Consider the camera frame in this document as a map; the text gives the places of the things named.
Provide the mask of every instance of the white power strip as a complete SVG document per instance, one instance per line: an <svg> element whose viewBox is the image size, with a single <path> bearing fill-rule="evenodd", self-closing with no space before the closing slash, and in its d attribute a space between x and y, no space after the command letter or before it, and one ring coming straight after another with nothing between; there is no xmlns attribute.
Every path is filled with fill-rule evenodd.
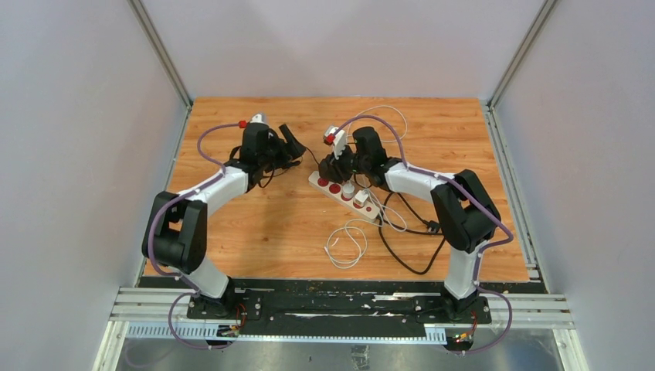
<svg viewBox="0 0 655 371"><path fill-rule="evenodd" d="M318 175L318 172L313 172L309 176L309 184L311 184L315 189L325 193L330 196L334 201L340 203L343 206L346 206L350 210L359 214L363 219L368 221L375 221L375 218L378 217L380 213L380 208L374 205L371 200L366 200L363 206L357 206L353 203L353 199L345 199L341 196L341 185L328 180L321 179Z"/></svg>

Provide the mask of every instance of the white wall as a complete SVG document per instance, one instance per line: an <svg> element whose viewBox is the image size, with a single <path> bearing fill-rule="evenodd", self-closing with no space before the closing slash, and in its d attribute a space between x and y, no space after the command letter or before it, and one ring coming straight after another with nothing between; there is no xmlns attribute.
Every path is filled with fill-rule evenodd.
<svg viewBox="0 0 655 371"><path fill-rule="evenodd" d="M3 3L0 368L90 369L184 114L127 2Z"/></svg>
<svg viewBox="0 0 655 371"><path fill-rule="evenodd" d="M498 108L590 369L652 369L655 2L563 1Z"/></svg>
<svg viewBox="0 0 655 371"><path fill-rule="evenodd" d="M488 98L542 0L146 0L190 94Z"/></svg>

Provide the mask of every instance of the robotic arm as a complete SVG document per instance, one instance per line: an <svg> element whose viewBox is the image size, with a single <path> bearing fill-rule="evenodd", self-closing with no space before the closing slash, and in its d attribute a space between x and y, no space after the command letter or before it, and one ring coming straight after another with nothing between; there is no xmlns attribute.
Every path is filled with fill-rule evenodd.
<svg viewBox="0 0 655 371"><path fill-rule="evenodd" d="M156 261L182 274L201 295L226 311L232 307L234 290L228 289L232 280L205 255L207 221L229 200L259 184L265 172L299 165L297 159L306 150L286 125L280 126L286 142L279 138L263 114L256 114L249 122L242 121L239 126L243 128L242 144L232 150L224 171L178 194L157 194L141 248L142 254L149 257L148 231L154 223L152 247ZM169 206L157 220L157 213L180 195L188 196ZM171 228L171 223L179 222L182 222L179 230Z"/></svg>
<svg viewBox="0 0 655 371"><path fill-rule="evenodd" d="M467 313L478 297L477 285L473 281L477 279L474 278L477 275L477 253L494 236L497 226L473 204L463 206L466 196L444 179L452 179L461 185L500 220L500 213L477 175L470 170L453 174L407 166L400 158L387 156L380 137L371 127L359 128L352 136L356 152L346 144L343 131L328 129L324 139L332 146L332 153L319 164L320 177L341 183L354 174L364 174L373 186L432 203L443 235L451 246L442 293L445 309L451 318Z"/></svg>

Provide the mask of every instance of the wooden table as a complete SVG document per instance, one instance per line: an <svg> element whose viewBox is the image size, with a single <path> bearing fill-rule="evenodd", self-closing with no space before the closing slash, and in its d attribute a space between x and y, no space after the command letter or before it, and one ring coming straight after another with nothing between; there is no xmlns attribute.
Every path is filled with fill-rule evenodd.
<svg viewBox="0 0 655 371"><path fill-rule="evenodd" d="M475 171L500 210L503 221L514 230L507 197L498 175L494 152L477 99L423 98L198 98L193 106L169 190L187 189L211 174L217 167L196 151L199 135L217 124L248 120L264 112L271 127L287 124L297 139L310 148L319 161L330 151L322 134L331 124L341 124L366 108L380 104L397 107L407 117L409 131L403 140L408 161L441 172ZM388 108L370 112L386 119L401 134L400 116ZM377 121L363 120L357 127L376 128L382 140L391 133ZM210 134L202 147L213 158L226 160L230 150L240 145L242 131L228 128ZM395 143L384 144L388 155L398 156ZM208 253L221 270L233 277L322 278L366 280L438 280L446 277L450 247L439 253L425 275L412 274L398 264L385 249L375 226L356 224L366 233L368 250L351 269L337 269L324 252L326 239L333 230L356 217L334 200L307 183L317 170L309 153L303 163L276 177L265 188L255 188L222 207L209 220ZM376 191L378 196L385 192ZM426 219L435 219L433 206L408 196L409 202ZM392 198L389 205L408 221L409 227L422 229L406 207ZM344 233L332 247L336 258L356 257L356 248ZM385 236L394 251L410 266L422 270L440 237L415 236L385 228ZM496 238L504 238L498 230ZM154 274L146 267L145 274ZM526 281L518 242L485 253L480 279L483 281Z"/></svg>

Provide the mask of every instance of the white cable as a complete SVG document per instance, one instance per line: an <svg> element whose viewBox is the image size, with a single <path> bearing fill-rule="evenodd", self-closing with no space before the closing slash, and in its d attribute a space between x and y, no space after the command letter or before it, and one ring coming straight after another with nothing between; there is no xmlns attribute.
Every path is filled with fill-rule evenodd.
<svg viewBox="0 0 655 371"><path fill-rule="evenodd" d="M379 105L379 106L375 106L375 107L367 108L367 109L363 110L362 112L356 114L356 115L353 116L353 117L357 117L357 116L359 116L360 114L365 114L366 112L372 111L372 110L374 110L374 109L376 109L376 108L390 108L390 109L392 109L392 110L398 112L398 114L400 115L400 117L402 117L402 122L405 123L405 132L402 133L402 135L400 136L400 138L403 139L403 138L405 137L405 135L407 135L407 131L409 130L409 126L407 125L407 119L405 118L405 115L402 114L402 112L401 112L398 108L396 108L396 107L388 106L388 105L386 105L386 104L382 104L382 105ZM349 133L350 133L350 127L351 127L351 125L352 125L352 123L348 124L348 129L346 129L346 138L352 136L352 135L349 134ZM382 142L382 143L395 143L395 139L392 140L392 141L381 141L381 142Z"/></svg>
<svg viewBox="0 0 655 371"><path fill-rule="evenodd" d="M389 218L387 217L387 212L390 211L390 212L394 213L395 215L397 215L398 218L400 218L400 220L402 221L402 225L404 226L403 228L396 228L395 226L393 226L390 223L389 225L391 226L391 228L393 228L394 230L396 230L398 232L405 232L407 230L407 222L405 221L405 219L402 218L402 216L397 211L395 211L394 209L392 209L392 208L390 208L388 206L382 205L382 203L380 202L378 197L370 189L365 189L365 192L368 194L368 197L371 199L371 202L380 209L380 214L379 215L382 217L382 220L386 220L387 222L390 222ZM332 265L334 265L335 267L337 267L339 269L348 269L348 268L354 267L359 262L359 260L364 256L364 254L366 254L366 250L368 249L368 240L366 239L366 233L364 233L364 230L362 228L359 228L357 226L350 226L349 225L350 223L353 223L353 222L368 223L368 224L371 224L371 225L377 226L377 227L384 226L384 222L382 222L382 225L380 225L380 224L377 224L377 223L369 222L368 220L364 220L364 219L352 219L352 220L349 220L348 222L346 222L343 227L337 228L332 233L330 233L330 236L327 238L327 241L325 242L325 246L323 247L323 249L325 250L325 253L327 254L327 257L332 262ZM330 248L333 247L337 242L339 242L339 238L337 237L337 239L332 243L332 245L330 245L330 241L332 241L332 237L340 230L344 230L346 232L346 235L348 236L348 238L350 238L350 240L357 247L358 254L357 254L357 257L355 259L352 259L352 260L339 260L339 259L333 257L332 254L330 253ZM361 248L361 244L359 242L357 242L357 240L350 234L350 230L358 230L359 233L361 233L361 236L364 237L364 249Z"/></svg>

